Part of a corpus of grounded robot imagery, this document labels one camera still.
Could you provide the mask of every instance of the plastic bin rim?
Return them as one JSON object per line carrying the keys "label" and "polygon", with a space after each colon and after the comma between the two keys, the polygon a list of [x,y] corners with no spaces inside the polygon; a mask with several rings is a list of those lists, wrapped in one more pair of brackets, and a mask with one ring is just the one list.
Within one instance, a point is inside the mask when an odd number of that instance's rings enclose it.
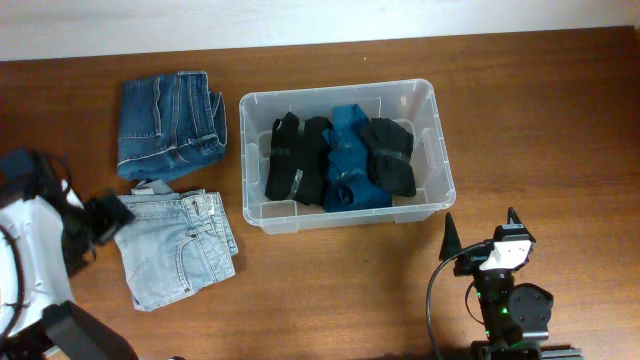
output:
{"label": "plastic bin rim", "polygon": [[302,88],[302,89],[289,89],[289,90],[271,90],[271,91],[258,91],[258,92],[250,92],[245,94],[241,99],[240,99],[240,107],[243,106],[244,102],[247,101],[247,99],[251,96],[254,95],[265,95],[265,94],[270,94],[270,93],[281,93],[281,94],[286,94],[289,92],[298,92],[298,91],[315,91],[315,90],[328,90],[328,89],[342,89],[342,88],[351,88],[351,87],[365,87],[365,86],[373,86],[373,85],[391,85],[391,84],[400,84],[400,83],[410,83],[410,82],[422,82],[425,85],[427,85],[427,87],[429,88],[430,91],[434,91],[433,85],[425,79],[422,78],[415,78],[415,79],[406,79],[406,80],[392,80],[392,81],[383,81],[383,82],[377,82],[377,83],[365,83],[365,84],[351,84],[351,85],[338,85],[338,86],[325,86],[325,87],[319,87],[319,88]]}
{"label": "plastic bin rim", "polygon": [[[424,206],[424,207],[426,207],[425,209],[422,209],[422,211],[424,211],[424,210],[440,211],[440,210],[445,210],[445,209],[450,208],[451,206],[453,206],[455,201],[456,201],[456,191],[455,190],[450,190],[448,199],[446,201],[444,201],[444,202],[441,202],[441,203],[393,206],[391,208],[380,208],[380,209],[400,209],[401,210],[401,211],[398,211],[397,213],[388,214],[388,215],[396,215],[396,214],[404,214],[404,213],[412,212],[412,211],[409,210],[409,208],[412,208],[412,207],[415,207],[415,206]],[[289,219],[289,218],[301,219],[300,222],[304,222],[306,219],[315,218],[315,217],[317,217],[319,215],[327,215],[327,217],[329,217],[328,215],[339,215],[339,214],[345,214],[345,213],[351,213],[351,211],[339,211],[339,212],[334,212],[334,213],[304,214],[304,215],[294,215],[294,216],[280,216],[280,217],[273,217],[273,218],[266,218],[266,219],[255,219],[249,214],[249,209],[244,208],[244,207],[242,209],[242,216],[244,217],[245,221],[247,223],[249,223],[249,225],[260,226],[260,227],[262,227],[263,225],[284,224],[284,223],[287,222],[287,221],[285,221],[285,219]]]}

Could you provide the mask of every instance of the folded jeans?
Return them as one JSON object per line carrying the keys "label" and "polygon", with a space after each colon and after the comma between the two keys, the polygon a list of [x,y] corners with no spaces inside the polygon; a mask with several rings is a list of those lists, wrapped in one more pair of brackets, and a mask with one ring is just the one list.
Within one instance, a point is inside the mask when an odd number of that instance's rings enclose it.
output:
{"label": "folded jeans", "polygon": [[225,155],[222,94],[207,73],[183,71],[128,81],[123,86],[118,175],[128,180],[175,180]]}
{"label": "folded jeans", "polygon": [[178,194],[158,180],[132,194],[119,198],[136,218],[115,240],[134,308],[153,311],[235,275],[238,247],[219,193]]}

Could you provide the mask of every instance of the wooden table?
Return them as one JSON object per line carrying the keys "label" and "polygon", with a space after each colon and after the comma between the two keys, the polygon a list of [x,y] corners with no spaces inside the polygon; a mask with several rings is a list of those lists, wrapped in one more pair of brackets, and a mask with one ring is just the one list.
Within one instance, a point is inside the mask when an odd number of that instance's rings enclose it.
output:
{"label": "wooden table", "polygon": [[[516,207],[538,240],[517,280],[555,295],[548,344],[590,359],[640,358],[639,59],[634,30],[609,28],[1,63],[0,150],[66,154],[82,196],[124,193],[133,183],[115,173],[122,82],[206,70],[227,103],[227,156],[172,185],[222,194],[237,275],[135,311],[111,243],[72,279],[78,303],[146,358],[426,353],[425,290],[445,214],[266,235],[242,217],[237,110],[253,91],[425,78],[436,89],[463,245],[491,237]],[[469,282],[449,268],[436,283],[442,347],[484,338],[465,311]]]}

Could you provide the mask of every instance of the black cable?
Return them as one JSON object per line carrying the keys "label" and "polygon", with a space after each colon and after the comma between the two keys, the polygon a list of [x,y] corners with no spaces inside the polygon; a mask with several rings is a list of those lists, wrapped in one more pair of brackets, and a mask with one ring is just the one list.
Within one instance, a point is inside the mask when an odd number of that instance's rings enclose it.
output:
{"label": "black cable", "polygon": [[71,191],[71,185],[73,184],[73,178],[71,177],[71,168],[69,168],[69,164],[67,164],[66,160],[64,160],[58,155],[55,155],[49,152],[44,152],[43,154],[45,154],[49,159],[55,160],[58,164],[60,164],[64,168],[64,171],[67,173],[67,179],[66,179],[67,188],[64,189],[64,191],[62,192],[66,198],[67,194],[69,194],[69,191]]}
{"label": "black cable", "polygon": [[2,234],[4,235],[5,240],[7,240],[7,242],[9,243],[9,246],[11,247],[11,251],[13,251],[13,260],[16,264],[16,275],[18,277],[18,300],[16,301],[15,304],[12,305],[13,316],[11,317],[11,320],[9,320],[9,324],[7,324],[6,329],[4,329],[2,331],[2,334],[0,335],[0,349],[2,349],[4,347],[5,341],[9,337],[9,334],[11,333],[11,329],[13,329],[13,327],[16,325],[16,323],[18,322],[18,319],[20,318],[20,314],[22,313],[22,307],[24,306],[25,290],[24,290],[24,273],[22,270],[22,261],[20,260],[20,251],[18,250],[18,244],[16,242],[16,239],[13,236],[11,236],[9,231],[2,225],[0,225],[0,231],[2,231]]}
{"label": "black cable", "polygon": [[429,286],[427,287],[427,329],[429,330],[429,339],[431,339],[431,345],[433,346],[433,351],[436,353],[436,357],[438,358],[438,360],[444,360],[444,358],[440,353],[440,349],[438,348],[438,344],[436,343],[436,338],[433,335],[433,327],[431,326],[431,289],[433,288],[433,283],[435,282],[436,276],[438,276],[438,273],[448,263],[457,259],[460,255],[463,255],[468,251],[471,251],[473,249],[483,247],[483,246],[485,246],[485,243],[477,243],[471,246],[467,246],[466,248],[460,250],[457,254],[451,256],[447,260],[443,261],[440,265],[438,265],[436,270],[433,272],[433,275],[431,275],[431,280],[429,280]]}
{"label": "black cable", "polygon": [[472,281],[471,284],[469,284],[469,287],[467,288],[467,293],[464,294],[464,306],[467,307],[467,312],[469,313],[469,315],[471,315],[473,320],[475,320],[480,325],[484,325],[482,321],[478,320],[475,316],[473,316],[473,314],[471,313],[471,309],[469,309],[469,292],[471,292],[471,288],[473,287],[474,284],[475,283]]}

